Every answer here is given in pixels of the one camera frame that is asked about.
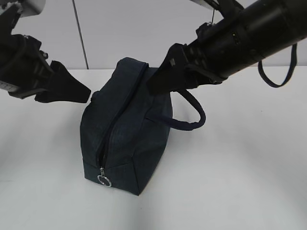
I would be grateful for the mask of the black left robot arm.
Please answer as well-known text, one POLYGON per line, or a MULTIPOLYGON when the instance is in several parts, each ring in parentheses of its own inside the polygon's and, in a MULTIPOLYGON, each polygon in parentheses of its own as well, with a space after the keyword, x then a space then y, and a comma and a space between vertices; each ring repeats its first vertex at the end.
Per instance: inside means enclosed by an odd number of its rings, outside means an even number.
POLYGON ((39 15, 44 0, 2 0, 0 2, 0 88, 9 96, 33 96, 39 103, 86 103, 91 90, 75 79, 58 61, 47 63, 48 53, 36 38, 12 34, 22 17, 39 15))

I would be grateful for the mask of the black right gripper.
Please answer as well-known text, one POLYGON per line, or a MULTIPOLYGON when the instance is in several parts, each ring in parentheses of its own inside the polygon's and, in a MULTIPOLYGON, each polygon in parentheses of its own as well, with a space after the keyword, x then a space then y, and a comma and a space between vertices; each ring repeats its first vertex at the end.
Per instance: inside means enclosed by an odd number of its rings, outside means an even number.
POLYGON ((189 45, 175 43, 147 81, 151 95, 218 85, 240 71, 240 23, 204 23, 189 45))

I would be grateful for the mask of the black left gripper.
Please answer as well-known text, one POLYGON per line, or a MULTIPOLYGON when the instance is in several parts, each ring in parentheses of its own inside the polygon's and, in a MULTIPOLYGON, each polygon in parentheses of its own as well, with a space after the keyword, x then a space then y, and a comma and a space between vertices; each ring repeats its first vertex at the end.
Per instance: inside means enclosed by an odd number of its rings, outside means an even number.
POLYGON ((39 103, 87 103, 91 90, 62 63, 52 61, 49 65, 48 54, 40 50, 41 45, 28 35, 0 38, 0 88, 19 99, 35 96, 39 103))

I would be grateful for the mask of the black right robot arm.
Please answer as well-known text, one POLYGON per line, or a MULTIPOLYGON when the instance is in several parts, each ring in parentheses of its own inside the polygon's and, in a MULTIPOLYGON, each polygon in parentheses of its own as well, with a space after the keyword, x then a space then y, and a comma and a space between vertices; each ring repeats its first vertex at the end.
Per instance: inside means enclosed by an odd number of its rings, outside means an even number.
POLYGON ((214 7, 223 19, 202 24, 192 43, 169 48, 147 81, 151 94, 218 85, 307 36, 304 0, 259 0, 246 8, 234 0, 219 0, 214 7))

